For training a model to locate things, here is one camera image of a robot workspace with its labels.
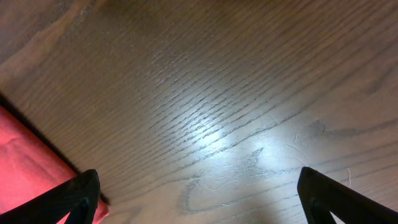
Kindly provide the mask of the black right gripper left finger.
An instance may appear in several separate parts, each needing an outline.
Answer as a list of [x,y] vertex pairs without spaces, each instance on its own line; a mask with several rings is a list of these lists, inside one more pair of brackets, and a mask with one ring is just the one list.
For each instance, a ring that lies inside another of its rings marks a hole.
[[94,169],[39,195],[1,215],[1,223],[92,224],[100,199],[100,181]]

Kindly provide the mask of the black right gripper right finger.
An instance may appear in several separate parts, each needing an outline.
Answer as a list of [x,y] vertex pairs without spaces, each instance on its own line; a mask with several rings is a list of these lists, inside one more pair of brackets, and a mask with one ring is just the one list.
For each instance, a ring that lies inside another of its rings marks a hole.
[[310,168],[303,167],[297,184],[307,222],[397,223],[397,212]]

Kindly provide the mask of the orange soccer t-shirt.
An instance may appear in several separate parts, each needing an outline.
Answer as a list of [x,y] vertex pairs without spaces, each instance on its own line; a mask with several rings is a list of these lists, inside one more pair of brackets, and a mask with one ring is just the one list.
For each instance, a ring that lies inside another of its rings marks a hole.
[[[78,176],[8,110],[1,108],[1,215]],[[109,215],[99,198],[93,223]]]

